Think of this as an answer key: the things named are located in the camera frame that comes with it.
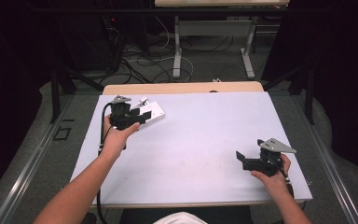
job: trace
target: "desk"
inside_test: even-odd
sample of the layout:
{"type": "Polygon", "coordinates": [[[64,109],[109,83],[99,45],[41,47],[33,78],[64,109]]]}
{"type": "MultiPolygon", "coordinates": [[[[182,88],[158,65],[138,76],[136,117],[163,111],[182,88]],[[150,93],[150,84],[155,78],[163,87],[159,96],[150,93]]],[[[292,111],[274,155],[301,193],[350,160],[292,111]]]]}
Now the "desk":
{"type": "MultiPolygon", "coordinates": [[[[289,0],[156,0],[157,7],[256,7],[284,6],[289,0]]],[[[175,17],[175,59],[173,63],[174,78],[180,76],[182,49],[180,35],[238,35],[246,36],[245,48],[241,49],[241,57],[246,75],[255,78],[255,72],[249,58],[250,48],[255,35],[257,17],[249,21],[179,21],[175,17]]]]}
{"type": "MultiPolygon", "coordinates": [[[[269,95],[260,84],[122,85],[106,87],[104,94],[109,93],[114,95],[100,96],[72,179],[96,158],[102,108],[116,94],[130,96],[132,104],[147,96],[149,102],[158,102],[166,117],[128,140],[127,149],[103,183],[102,205],[129,208],[272,203],[262,183],[242,170],[235,155],[238,150],[249,158],[258,158],[257,138],[275,137],[289,144],[269,95]],[[171,94],[159,94],[162,91],[171,94]]],[[[292,161],[289,175],[296,200],[310,200],[295,155],[287,156],[292,161]]]]}

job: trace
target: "white tabletop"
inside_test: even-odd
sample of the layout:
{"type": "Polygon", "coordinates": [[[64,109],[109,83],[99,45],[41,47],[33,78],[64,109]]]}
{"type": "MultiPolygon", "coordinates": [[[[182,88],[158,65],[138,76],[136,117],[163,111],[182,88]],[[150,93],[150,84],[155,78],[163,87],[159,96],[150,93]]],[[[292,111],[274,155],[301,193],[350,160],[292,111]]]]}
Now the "white tabletop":
{"type": "MultiPolygon", "coordinates": [[[[143,95],[126,95],[132,103],[143,95]]],[[[132,135],[102,186],[112,207],[272,203],[264,186],[242,170],[236,151],[259,158],[257,139],[289,145],[267,92],[148,94],[166,117],[132,135]]],[[[72,179],[97,156],[103,107],[100,96],[72,179]]],[[[295,155],[289,176],[299,201],[312,198],[295,155]]]]}
{"type": "Polygon", "coordinates": [[[156,0],[157,7],[284,6],[289,0],[156,0]]]}

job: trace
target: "metal frame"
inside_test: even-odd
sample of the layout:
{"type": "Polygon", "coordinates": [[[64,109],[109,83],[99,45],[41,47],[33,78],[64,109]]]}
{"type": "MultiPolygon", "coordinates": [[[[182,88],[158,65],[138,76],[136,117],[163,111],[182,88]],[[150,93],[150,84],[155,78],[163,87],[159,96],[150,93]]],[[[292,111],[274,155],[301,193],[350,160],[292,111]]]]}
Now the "metal frame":
{"type": "MultiPolygon", "coordinates": [[[[62,102],[62,113],[58,116],[58,120],[65,114],[65,111],[68,109],[69,105],[74,99],[73,95],[68,95],[62,102]]],[[[0,223],[9,223],[14,211],[19,205],[22,196],[25,191],[28,189],[34,174],[36,173],[37,167],[40,162],[43,160],[43,156],[46,154],[47,148],[51,143],[53,134],[59,129],[59,122],[55,122],[48,126],[48,129],[43,136],[42,141],[39,146],[34,150],[31,158],[25,164],[24,168],[21,171],[19,178],[17,178],[16,183],[13,185],[10,193],[7,195],[5,202],[0,208],[0,223]]]]}
{"type": "Polygon", "coordinates": [[[173,78],[180,77],[182,49],[180,47],[181,35],[238,35],[246,36],[245,49],[241,49],[241,57],[245,66],[246,75],[255,78],[255,73],[249,58],[257,17],[250,21],[179,21],[175,17],[175,59],[173,63],[173,78]]]}
{"type": "Polygon", "coordinates": [[[344,212],[347,220],[350,223],[358,224],[358,211],[351,199],[351,195],[348,193],[345,184],[343,183],[341,177],[336,168],[336,164],[334,163],[333,158],[331,157],[327,147],[324,145],[321,137],[316,130],[315,125],[311,125],[308,121],[307,116],[303,113],[302,102],[300,100],[300,96],[292,96],[292,99],[295,103],[296,109],[299,112],[301,118],[303,119],[304,123],[307,125],[307,128],[310,131],[310,134],[313,138],[317,146],[316,154],[319,157],[319,161],[324,168],[324,172],[327,175],[327,178],[330,181],[330,184],[335,192],[338,201],[342,207],[342,211],[344,212]]]}

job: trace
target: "cable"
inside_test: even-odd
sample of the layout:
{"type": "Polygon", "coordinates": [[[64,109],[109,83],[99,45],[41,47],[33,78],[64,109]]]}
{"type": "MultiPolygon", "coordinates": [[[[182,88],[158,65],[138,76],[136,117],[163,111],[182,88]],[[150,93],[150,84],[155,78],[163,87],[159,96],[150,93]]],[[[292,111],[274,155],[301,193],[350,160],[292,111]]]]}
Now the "cable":
{"type": "Polygon", "coordinates": [[[145,83],[153,83],[152,81],[150,81],[149,79],[147,79],[146,77],[144,77],[141,73],[139,73],[138,71],[136,71],[125,59],[122,60],[124,65],[129,68],[133,74],[135,76],[137,76],[138,78],[142,79],[145,83]]]}
{"type": "Polygon", "coordinates": [[[108,213],[109,211],[110,211],[110,209],[106,209],[105,216],[104,216],[105,219],[106,219],[107,213],[108,213]]]}
{"type": "Polygon", "coordinates": [[[302,205],[302,207],[301,207],[301,210],[302,210],[302,211],[304,211],[306,204],[307,204],[307,201],[304,201],[304,202],[303,202],[303,205],[302,205]]]}
{"type": "MultiPolygon", "coordinates": [[[[122,83],[118,83],[121,85],[129,83],[132,78],[135,78],[139,83],[144,84],[142,80],[140,80],[138,77],[133,76],[132,73],[130,73],[130,74],[120,73],[120,74],[112,75],[112,77],[119,77],[119,76],[127,76],[128,77],[126,81],[124,81],[122,83]]],[[[105,81],[107,78],[109,78],[109,77],[105,77],[105,78],[101,79],[100,84],[102,84],[102,82],[105,81]]]]}
{"type": "Polygon", "coordinates": [[[281,174],[284,177],[284,180],[286,181],[286,187],[289,190],[290,195],[292,195],[293,198],[295,198],[295,193],[293,191],[293,186],[292,183],[290,182],[289,176],[287,174],[284,173],[283,167],[280,167],[275,161],[273,161],[270,157],[265,156],[268,161],[270,161],[272,164],[275,165],[276,168],[278,168],[278,170],[281,172],[281,174]]]}
{"type": "MultiPolygon", "coordinates": [[[[187,82],[188,80],[191,81],[191,74],[190,74],[188,71],[186,71],[185,69],[182,69],[182,68],[170,68],[168,71],[171,71],[171,70],[174,70],[174,69],[179,69],[180,71],[187,73],[188,77],[187,77],[187,79],[186,79],[184,82],[187,82]]],[[[157,79],[159,76],[161,76],[161,74],[162,74],[162,73],[159,73],[158,75],[156,75],[156,76],[153,78],[153,82],[155,82],[156,79],[157,79]]],[[[171,76],[168,76],[168,81],[161,80],[161,81],[159,81],[158,83],[171,83],[171,82],[173,82],[173,83],[179,83],[178,81],[175,81],[175,80],[174,80],[174,81],[171,81],[171,76]]]]}
{"type": "Polygon", "coordinates": [[[223,68],[220,72],[216,73],[214,75],[214,79],[222,79],[221,76],[223,75],[222,73],[226,70],[228,70],[229,68],[237,68],[239,69],[240,71],[242,71],[243,73],[245,73],[245,70],[241,69],[238,65],[231,65],[231,66],[227,66],[225,68],[223,68]]]}
{"type": "MultiPolygon", "coordinates": [[[[190,64],[190,66],[191,66],[191,72],[190,72],[190,77],[193,75],[193,72],[194,72],[194,65],[193,65],[193,63],[189,60],[189,59],[187,59],[187,58],[185,58],[185,57],[180,57],[181,59],[184,59],[184,60],[186,60],[189,64],[190,64]]],[[[168,57],[168,58],[165,58],[165,59],[158,59],[158,60],[152,60],[152,61],[155,61],[155,62],[162,62],[162,61],[166,61],[166,60],[169,60],[169,59],[175,59],[175,57],[168,57]]],[[[144,63],[148,63],[149,61],[146,61],[146,60],[130,60],[130,61],[127,61],[128,63],[134,63],[134,62],[144,62],[144,63]]]]}
{"type": "Polygon", "coordinates": [[[220,42],[220,44],[218,44],[216,47],[214,47],[213,49],[189,49],[191,48],[191,43],[190,43],[190,47],[188,49],[186,48],[183,48],[182,45],[181,45],[181,48],[183,49],[183,51],[188,51],[188,52],[212,52],[212,51],[215,51],[215,52],[222,52],[222,51],[225,51],[229,48],[231,48],[233,42],[234,42],[234,36],[231,37],[231,42],[229,43],[228,47],[226,47],[225,49],[220,49],[220,50],[217,50],[217,48],[219,48],[224,42],[226,42],[226,40],[229,38],[229,35],[226,36],[226,38],[220,42]]]}
{"type": "MultiPolygon", "coordinates": [[[[171,42],[172,42],[171,40],[165,41],[165,38],[162,38],[161,36],[158,36],[158,35],[151,35],[151,36],[155,36],[155,37],[159,38],[159,41],[156,41],[156,42],[153,42],[153,43],[148,43],[148,45],[149,45],[148,54],[149,54],[149,55],[151,55],[151,54],[153,54],[153,53],[156,53],[156,54],[158,54],[158,55],[161,57],[161,56],[169,55],[170,53],[172,53],[172,51],[173,51],[173,46],[172,46],[172,44],[171,44],[171,42]],[[163,47],[162,47],[162,46],[159,46],[158,44],[161,43],[161,42],[163,42],[163,40],[164,40],[164,43],[165,43],[165,44],[163,45],[163,47]],[[158,50],[158,51],[154,51],[154,50],[151,51],[150,49],[152,49],[153,46],[158,46],[158,47],[159,47],[159,50],[158,50]],[[167,52],[163,52],[163,53],[161,54],[161,51],[162,51],[163,49],[167,49],[168,51],[167,51],[167,52]]],[[[136,46],[136,45],[133,45],[133,46],[131,46],[131,47],[127,47],[127,48],[125,48],[123,51],[127,53],[127,54],[126,54],[126,57],[131,57],[131,56],[134,56],[134,55],[142,55],[142,54],[144,54],[144,52],[141,51],[141,50],[139,49],[139,47],[136,46]]]]}
{"type": "Polygon", "coordinates": [[[161,24],[161,26],[164,28],[165,34],[167,36],[167,43],[163,47],[161,47],[161,49],[164,49],[168,44],[170,44],[170,32],[168,32],[167,27],[165,27],[165,25],[162,23],[162,21],[158,17],[155,17],[155,18],[161,24]]]}
{"type": "MultiPolygon", "coordinates": [[[[103,125],[104,125],[104,114],[105,114],[105,110],[108,106],[112,106],[112,103],[108,103],[106,106],[103,107],[103,114],[102,114],[102,120],[101,120],[101,141],[100,141],[100,147],[98,148],[98,156],[100,156],[102,150],[103,150],[103,143],[104,140],[107,136],[107,134],[109,133],[109,131],[112,129],[113,126],[110,126],[109,129],[107,130],[106,134],[103,135],[103,125]]],[[[100,218],[101,222],[103,224],[107,224],[106,220],[103,217],[103,212],[101,209],[101,189],[98,190],[97,193],[97,210],[98,210],[98,217],[100,218]]]]}
{"type": "Polygon", "coordinates": [[[145,57],[146,59],[148,59],[151,63],[153,63],[154,65],[157,65],[158,67],[160,67],[162,69],[163,72],[165,72],[167,74],[167,76],[169,75],[168,72],[161,66],[159,65],[158,63],[156,62],[161,62],[160,60],[152,60],[146,56],[141,56],[141,57],[145,57]]]}

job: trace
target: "hand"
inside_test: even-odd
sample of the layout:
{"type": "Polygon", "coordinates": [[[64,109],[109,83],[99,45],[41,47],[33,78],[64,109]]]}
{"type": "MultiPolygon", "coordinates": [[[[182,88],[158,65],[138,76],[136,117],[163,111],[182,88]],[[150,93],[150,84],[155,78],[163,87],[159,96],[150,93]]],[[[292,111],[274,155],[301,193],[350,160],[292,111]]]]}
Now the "hand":
{"type": "MultiPolygon", "coordinates": [[[[283,160],[283,170],[285,174],[288,174],[289,168],[290,168],[290,160],[287,158],[286,155],[282,154],[282,160],[283,160]]],[[[281,172],[277,172],[277,174],[268,177],[264,175],[261,172],[253,170],[251,174],[259,179],[263,184],[266,186],[266,189],[269,193],[269,195],[276,200],[278,197],[290,194],[289,190],[286,186],[286,181],[284,180],[283,175],[281,172]]]]}
{"type": "Polygon", "coordinates": [[[113,157],[112,159],[115,160],[120,156],[122,149],[126,145],[127,138],[138,131],[141,124],[137,122],[129,128],[119,131],[112,127],[109,117],[110,115],[104,117],[103,136],[106,137],[103,143],[102,154],[109,156],[109,158],[113,157]]]}

